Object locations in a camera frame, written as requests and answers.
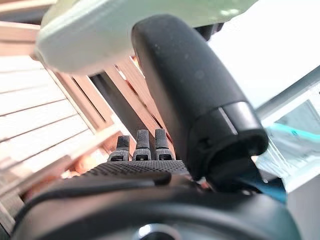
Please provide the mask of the right five-finger robot hand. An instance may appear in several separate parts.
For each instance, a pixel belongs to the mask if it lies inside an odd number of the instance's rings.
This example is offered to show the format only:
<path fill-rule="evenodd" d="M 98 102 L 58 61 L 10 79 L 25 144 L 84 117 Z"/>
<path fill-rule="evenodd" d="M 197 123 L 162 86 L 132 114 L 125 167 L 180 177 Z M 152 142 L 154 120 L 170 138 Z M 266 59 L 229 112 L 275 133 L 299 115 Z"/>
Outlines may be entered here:
<path fill-rule="evenodd" d="M 139 21 L 131 42 L 180 160 L 117 156 L 31 198 L 14 240 L 299 240 L 279 178 L 252 156 L 268 135 L 205 40 L 181 19 Z"/>

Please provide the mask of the left five-finger robot hand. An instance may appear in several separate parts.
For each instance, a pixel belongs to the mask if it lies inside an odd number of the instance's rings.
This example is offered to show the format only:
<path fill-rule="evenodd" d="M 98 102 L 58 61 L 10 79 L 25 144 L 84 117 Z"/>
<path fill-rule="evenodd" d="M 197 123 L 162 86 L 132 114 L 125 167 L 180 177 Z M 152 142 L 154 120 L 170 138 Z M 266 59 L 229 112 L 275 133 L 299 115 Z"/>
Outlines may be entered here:
<path fill-rule="evenodd" d="M 215 33 L 219 32 L 224 23 L 215 23 L 215 24 L 210 24 L 210 25 L 204 25 L 204 26 L 199 26 L 195 27 L 194 29 L 206 40 L 209 41 L 211 36 L 214 35 Z"/>

